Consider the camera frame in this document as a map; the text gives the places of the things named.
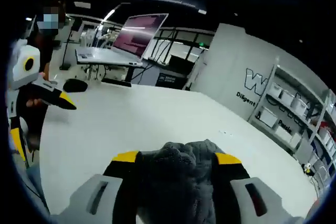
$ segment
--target wall logo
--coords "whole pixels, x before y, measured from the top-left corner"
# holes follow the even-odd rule
[[[245,75],[245,88],[253,90],[257,95],[262,95],[268,79],[262,79],[262,75],[259,73],[254,74],[252,69],[246,69]]]

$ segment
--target ceiling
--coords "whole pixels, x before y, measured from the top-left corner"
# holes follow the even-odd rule
[[[76,7],[74,1],[90,3],[91,8]],[[335,87],[328,64],[334,55],[329,36],[334,24],[330,11],[333,0],[67,0],[66,11],[104,18],[122,2],[131,4],[117,9],[110,21],[123,23],[132,15],[169,13],[165,27],[216,30],[219,23],[241,26],[248,34],[294,55],[328,86]]]

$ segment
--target gray fleece cloth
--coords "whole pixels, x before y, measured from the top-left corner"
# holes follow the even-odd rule
[[[166,143],[144,152],[138,214],[148,224],[215,224],[211,183],[215,152],[210,140]]]

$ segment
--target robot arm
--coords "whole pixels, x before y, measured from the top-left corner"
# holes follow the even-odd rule
[[[26,162],[26,152],[20,127],[20,111],[17,101],[21,92],[29,92],[41,98],[45,103],[63,109],[75,110],[76,106],[56,85],[46,81],[39,74],[40,52],[27,45],[27,40],[18,40],[13,48],[8,70],[7,110],[10,127],[16,149]]]

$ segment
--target white wall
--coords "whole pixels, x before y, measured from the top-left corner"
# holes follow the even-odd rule
[[[328,88],[306,65],[279,47],[246,34],[241,27],[220,24],[208,51],[207,66],[191,90],[206,94],[247,120],[254,106],[244,102],[237,92],[257,103],[260,91],[245,87],[246,69],[251,69],[254,75],[260,74],[264,81],[277,56],[280,65],[295,73],[318,95]]]

